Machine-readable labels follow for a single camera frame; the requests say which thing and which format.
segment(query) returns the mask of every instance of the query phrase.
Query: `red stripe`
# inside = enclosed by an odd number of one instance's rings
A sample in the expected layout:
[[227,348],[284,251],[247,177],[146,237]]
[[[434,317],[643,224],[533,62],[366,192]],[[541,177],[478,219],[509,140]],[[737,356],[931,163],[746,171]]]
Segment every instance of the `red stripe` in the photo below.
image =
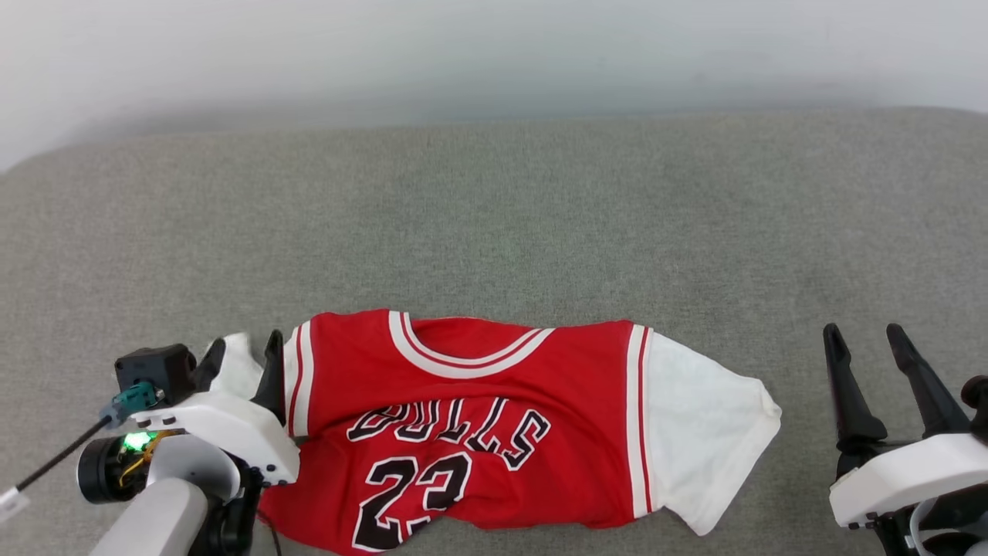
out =
[[302,327],[298,327],[295,335],[295,357],[298,361],[298,376],[295,378],[295,389],[291,392],[291,404],[288,406],[288,436],[295,436],[295,400],[298,398],[298,387],[302,384]]
[[493,364],[497,363],[498,361],[503,361],[503,360],[507,359],[508,357],[511,357],[515,353],[518,353],[523,347],[525,347],[526,345],[528,345],[529,342],[531,342],[533,340],[533,338],[535,338],[536,336],[538,336],[538,333],[532,334],[531,336],[528,337],[528,339],[526,339],[522,343],[518,344],[518,347],[516,347],[515,349],[512,349],[511,351],[509,351],[508,353],[505,353],[504,355],[502,355],[501,357],[498,357],[497,359],[491,359],[490,361],[487,361],[486,363],[452,363],[452,362],[449,362],[449,361],[444,361],[443,359],[437,359],[436,357],[433,357],[432,355],[430,355],[430,354],[422,351],[421,349],[419,349],[419,346],[415,345],[415,342],[412,341],[412,334],[409,331],[408,325],[405,323],[405,319],[404,318],[401,319],[401,331],[405,334],[405,339],[408,340],[408,345],[411,345],[412,346],[412,349],[414,349],[415,352],[418,353],[419,355],[421,355],[421,356],[425,357],[426,359],[429,359],[430,361],[433,361],[435,363],[440,363],[440,364],[443,364],[443,365],[449,365],[451,367],[456,367],[456,368],[459,368],[459,369],[476,369],[476,368],[479,368],[479,367],[487,367],[489,365],[493,365]]
[[641,348],[638,350],[638,441],[641,444],[641,470],[645,476],[645,507],[652,511],[652,490],[648,486],[648,463],[645,459],[645,342],[648,339],[648,328],[641,335]]

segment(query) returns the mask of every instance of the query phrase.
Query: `gray couch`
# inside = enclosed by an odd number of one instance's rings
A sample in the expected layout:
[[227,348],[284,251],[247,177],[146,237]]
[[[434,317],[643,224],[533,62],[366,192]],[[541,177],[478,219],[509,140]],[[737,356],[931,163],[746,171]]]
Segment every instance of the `gray couch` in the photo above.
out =
[[[0,177],[0,485],[74,437],[137,347],[390,307],[533,325],[632,319],[743,375],[782,431],[712,534],[671,513],[592,531],[450,519],[398,554],[868,554],[827,503],[821,328],[872,410],[922,428],[884,327],[955,393],[988,344],[988,117],[922,109],[154,137]],[[121,511],[74,464],[0,553],[81,554]],[[273,553],[257,525],[255,554]],[[284,541],[286,554],[318,551]]]

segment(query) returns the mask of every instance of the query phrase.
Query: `yellow wire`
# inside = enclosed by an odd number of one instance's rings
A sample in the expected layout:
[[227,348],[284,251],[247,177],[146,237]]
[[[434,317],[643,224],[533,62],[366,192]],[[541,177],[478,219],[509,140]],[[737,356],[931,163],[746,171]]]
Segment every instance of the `yellow wire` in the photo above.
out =
[[121,479],[119,480],[121,488],[124,487],[124,479],[126,478],[126,476],[129,475],[131,471],[137,469],[141,465],[144,465],[143,457],[133,462],[133,465],[131,465],[130,467],[127,467],[126,469],[123,470],[123,473],[121,474]]
[[178,433],[179,432],[177,430],[159,430],[158,435],[155,436],[153,440],[148,442],[146,446],[144,446],[144,451],[141,452],[140,458],[137,461],[133,462],[130,465],[130,467],[124,469],[123,473],[121,473],[120,480],[118,481],[120,483],[121,488],[124,487],[124,479],[126,478],[127,475],[136,471],[137,468],[140,467],[141,465],[144,465],[145,463],[151,461],[151,456],[154,455],[154,448],[158,447],[158,442],[161,442],[162,438],[173,436]]

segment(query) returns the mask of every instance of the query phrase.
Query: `bulls jersey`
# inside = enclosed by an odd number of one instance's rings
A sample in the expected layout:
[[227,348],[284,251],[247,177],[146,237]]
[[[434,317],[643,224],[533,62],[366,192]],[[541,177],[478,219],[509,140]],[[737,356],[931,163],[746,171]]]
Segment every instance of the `bulls jersey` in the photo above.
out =
[[761,381],[627,321],[327,313],[292,332],[285,371],[288,433],[309,440],[261,509],[340,554],[442,515],[611,527],[669,508],[706,534],[780,425]]

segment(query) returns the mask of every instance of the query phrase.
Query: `black lettering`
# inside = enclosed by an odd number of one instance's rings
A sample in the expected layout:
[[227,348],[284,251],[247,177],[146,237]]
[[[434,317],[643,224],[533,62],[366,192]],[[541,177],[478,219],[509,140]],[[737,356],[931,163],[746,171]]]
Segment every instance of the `black lettering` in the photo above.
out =
[[389,478],[396,481],[391,488],[361,502],[357,528],[354,529],[355,547],[381,552],[397,548],[401,544],[404,532],[401,521],[385,517],[384,513],[404,494],[418,471],[418,462],[413,457],[388,458],[373,464],[366,480],[369,485],[383,485]]
[[528,410],[522,417],[522,422],[518,424],[515,433],[511,437],[511,445],[514,450],[507,449],[501,452],[501,457],[508,464],[508,469],[518,471],[525,465],[529,457],[535,453],[535,445],[542,440],[549,432],[551,423],[548,419],[540,415],[535,410]]
[[408,417],[408,406],[389,406],[367,412],[347,429],[347,438],[351,442],[356,442],[377,436],[393,422],[405,420],[406,417]]
[[470,429],[470,421],[459,422],[459,412],[462,406],[463,400],[453,400],[450,405],[450,418],[447,420],[446,430],[439,433],[437,436],[439,440],[459,444],[463,435]]
[[426,489],[422,510],[448,510],[463,498],[466,480],[470,477],[473,460],[466,452],[458,452],[436,460],[422,472],[416,485],[432,485],[440,475],[446,475],[446,483]]
[[415,422],[403,424],[394,430],[394,437],[408,442],[424,442],[432,434],[433,427],[439,422],[439,400],[429,402],[426,415],[425,404],[415,403]]
[[498,441],[497,437],[493,434],[491,435],[490,441],[484,443],[483,436],[494,427],[497,420],[501,418],[501,412],[504,410],[504,405],[508,400],[505,398],[495,398],[494,405],[491,406],[490,413],[487,414],[487,419],[484,420],[484,424],[477,430],[472,436],[470,436],[466,441],[466,447],[470,448],[475,452],[496,452],[499,447],[501,447],[501,442]]
[[408,530],[408,536],[412,536],[422,530],[422,527],[428,525],[429,521],[432,521],[432,518],[427,515],[425,517],[419,517],[418,519],[407,521],[405,523],[405,528]]

